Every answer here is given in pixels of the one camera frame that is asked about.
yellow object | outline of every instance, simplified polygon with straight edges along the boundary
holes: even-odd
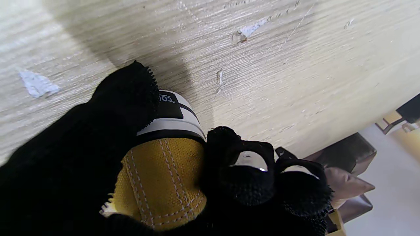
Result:
[[[132,148],[123,158],[115,209],[157,231],[195,219],[207,201],[198,187],[202,160],[203,147],[192,139],[157,139]]]
[[[341,219],[340,212],[334,211],[329,214],[328,217],[331,221],[337,226],[337,231],[327,234],[327,236],[346,236],[346,231],[344,230],[343,220]]]

black object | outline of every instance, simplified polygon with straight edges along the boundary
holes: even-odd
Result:
[[[159,91],[159,109],[156,118],[183,119],[180,104],[175,94]]]
[[[396,110],[407,122],[415,123],[420,119],[420,94]]]
[[[232,166],[238,159],[237,153],[244,150],[260,154],[268,171]],[[277,150],[282,158],[274,164],[271,144],[242,141],[225,126],[210,131],[200,182],[207,206],[197,219],[175,231],[324,236],[331,190],[323,167],[297,159],[285,149]],[[304,166],[311,174],[283,173],[295,165]]]
[[[137,131],[156,117],[158,104],[150,69],[134,62],[19,147],[0,167],[1,234],[149,232],[128,216],[105,218],[99,211],[115,189],[122,158]],[[135,230],[127,232],[128,226]]]
[[[276,148],[276,154],[280,159],[297,159],[295,155],[282,147]]]

shoe label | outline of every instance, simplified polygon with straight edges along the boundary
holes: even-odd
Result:
[[[184,118],[175,94],[166,91],[159,91],[159,100],[160,102],[156,118]]]

black glove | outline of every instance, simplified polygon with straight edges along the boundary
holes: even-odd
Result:
[[[137,131],[156,116],[152,73],[134,62],[110,74],[92,99],[18,148],[0,167],[0,231],[105,234],[99,214]]]

wooden surface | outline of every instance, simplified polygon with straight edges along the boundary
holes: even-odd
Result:
[[[227,125],[304,157],[420,92],[419,9],[415,0],[4,1],[0,160],[134,59],[191,103],[205,131]],[[261,21],[239,42],[238,30]],[[63,89],[32,98],[24,69]]]

